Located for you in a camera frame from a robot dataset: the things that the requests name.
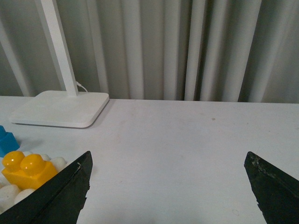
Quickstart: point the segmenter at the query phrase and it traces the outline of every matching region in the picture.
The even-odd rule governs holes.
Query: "yellow lego brick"
[[[2,160],[2,174],[21,189],[38,189],[57,174],[53,164],[44,161],[39,154],[24,156],[23,152],[13,151]]]

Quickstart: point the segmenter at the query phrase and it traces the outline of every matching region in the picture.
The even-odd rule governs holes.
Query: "white desk lamp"
[[[98,92],[78,92],[62,24],[55,0],[36,0],[43,29],[56,60],[66,91],[45,91],[12,112],[12,123],[43,126],[84,128],[90,126],[109,95]]]

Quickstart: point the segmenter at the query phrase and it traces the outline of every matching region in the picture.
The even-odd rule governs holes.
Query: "table surface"
[[[30,98],[0,97],[21,151],[93,171],[78,224],[265,224],[244,160],[252,151],[299,179],[299,105],[111,99],[89,128],[11,124]]]

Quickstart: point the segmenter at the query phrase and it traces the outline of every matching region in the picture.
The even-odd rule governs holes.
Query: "white curtain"
[[[90,92],[299,103],[298,0],[57,0],[57,6],[75,78]],[[34,0],[0,1],[0,95],[65,90],[42,24]]]

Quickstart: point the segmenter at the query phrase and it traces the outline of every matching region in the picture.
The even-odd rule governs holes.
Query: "blue lego brick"
[[[0,126],[0,157],[4,157],[7,153],[15,151],[19,148],[14,135],[6,132],[3,126]]]

